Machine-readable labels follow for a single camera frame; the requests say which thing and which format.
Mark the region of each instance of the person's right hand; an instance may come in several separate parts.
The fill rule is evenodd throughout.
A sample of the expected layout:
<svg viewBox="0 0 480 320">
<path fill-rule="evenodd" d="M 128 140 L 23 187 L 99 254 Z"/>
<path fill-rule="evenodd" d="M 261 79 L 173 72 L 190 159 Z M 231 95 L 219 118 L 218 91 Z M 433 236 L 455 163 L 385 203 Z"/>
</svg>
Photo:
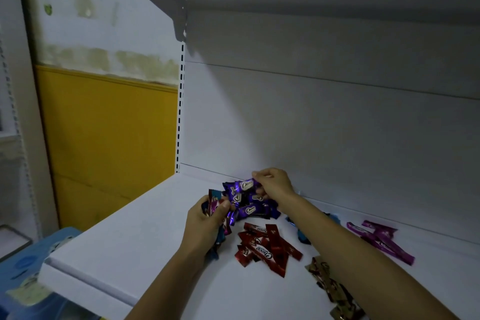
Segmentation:
<svg viewBox="0 0 480 320">
<path fill-rule="evenodd" d="M 257 189 L 257 194 L 275 200 L 280 206 L 295 194 L 290 178 L 284 170 L 265 168 L 251 174 L 262 186 Z"/>
</svg>

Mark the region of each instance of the person's left hand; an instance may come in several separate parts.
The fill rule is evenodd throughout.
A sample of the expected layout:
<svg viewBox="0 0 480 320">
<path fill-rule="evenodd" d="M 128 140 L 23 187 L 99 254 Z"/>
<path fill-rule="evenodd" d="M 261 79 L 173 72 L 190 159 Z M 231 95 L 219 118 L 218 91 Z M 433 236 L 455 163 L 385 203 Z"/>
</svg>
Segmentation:
<svg viewBox="0 0 480 320">
<path fill-rule="evenodd" d="M 183 239 L 178 251 L 196 262 L 203 262 L 208 250 L 213 247 L 219 233 L 219 226 L 231 209 L 231 203 L 223 197 L 224 201 L 216 208 L 212 216 L 208 217 L 202 212 L 202 204 L 208 200 L 208 195 L 203 196 L 188 210 L 187 223 L 183 232 Z"/>
</svg>

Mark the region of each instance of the hand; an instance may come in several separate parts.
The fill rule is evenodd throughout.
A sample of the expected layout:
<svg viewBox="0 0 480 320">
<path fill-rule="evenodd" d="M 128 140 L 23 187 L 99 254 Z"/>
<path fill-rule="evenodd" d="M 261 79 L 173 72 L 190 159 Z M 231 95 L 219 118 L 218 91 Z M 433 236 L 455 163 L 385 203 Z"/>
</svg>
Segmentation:
<svg viewBox="0 0 480 320">
<path fill-rule="evenodd" d="M 275 200 L 280 206 L 295 194 L 290 178 L 284 170 L 265 168 L 258 172 L 253 171 L 251 174 L 262 185 L 257 189 L 257 194 Z"/>
<path fill-rule="evenodd" d="M 188 210 L 187 222 L 183 239 L 178 252 L 201 265 L 210 248 L 213 247 L 219 226 L 231 209 L 231 203 L 223 197 L 224 201 L 216 208 L 211 217 L 202 212 L 202 204 L 208 200 L 208 195 L 203 196 L 195 205 Z"/>
</svg>

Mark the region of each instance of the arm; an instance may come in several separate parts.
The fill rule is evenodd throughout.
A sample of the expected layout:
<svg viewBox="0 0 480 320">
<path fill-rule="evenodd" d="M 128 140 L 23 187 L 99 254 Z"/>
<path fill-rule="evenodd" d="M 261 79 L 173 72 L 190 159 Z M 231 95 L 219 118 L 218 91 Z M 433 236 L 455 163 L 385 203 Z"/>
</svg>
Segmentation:
<svg viewBox="0 0 480 320">
<path fill-rule="evenodd" d="M 168 261 L 125 320 L 179 319 L 201 271 L 205 254 L 212 248 L 219 226 L 230 209 L 222 203 L 211 217 L 202 213 L 204 196 L 188 212 L 180 248 Z"/>
<path fill-rule="evenodd" d="M 285 171 L 253 177 L 263 186 L 257 193 L 279 203 L 372 320 L 458 319 L 390 258 L 297 195 Z"/>
</svg>

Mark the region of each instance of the yellow wall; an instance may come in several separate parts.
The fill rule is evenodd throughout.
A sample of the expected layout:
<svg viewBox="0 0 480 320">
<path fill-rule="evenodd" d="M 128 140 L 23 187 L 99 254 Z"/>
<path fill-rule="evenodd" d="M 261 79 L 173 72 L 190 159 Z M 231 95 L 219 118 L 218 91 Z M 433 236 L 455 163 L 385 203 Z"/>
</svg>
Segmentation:
<svg viewBox="0 0 480 320">
<path fill-rule="evenodd" d="M 86 230 L 174 173 L 177 89 L 37 66 L 60 225 Z"/>
</svg>

